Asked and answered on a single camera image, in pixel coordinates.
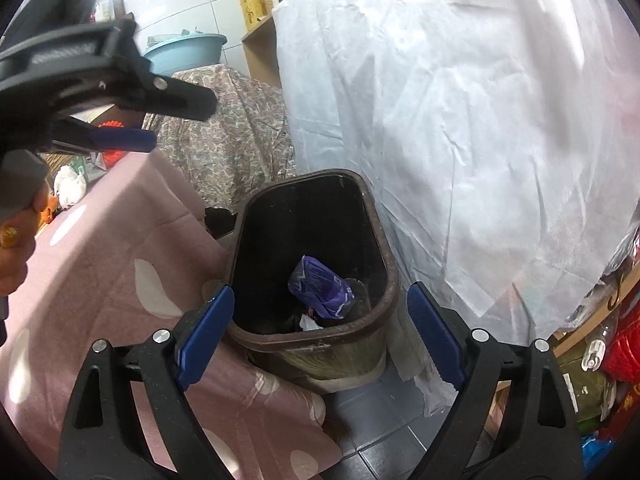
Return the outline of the person's left hand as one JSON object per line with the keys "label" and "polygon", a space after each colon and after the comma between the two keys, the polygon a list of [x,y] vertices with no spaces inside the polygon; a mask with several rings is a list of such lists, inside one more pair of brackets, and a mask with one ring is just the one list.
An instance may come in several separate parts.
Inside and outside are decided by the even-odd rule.
{"label": "person's left hand", "polygon": [[36,247],[40,214],[46,208],[49,187],[46,182],[25,209],[1,225],[1,295],[13,294],[26,280],[27,261]]}

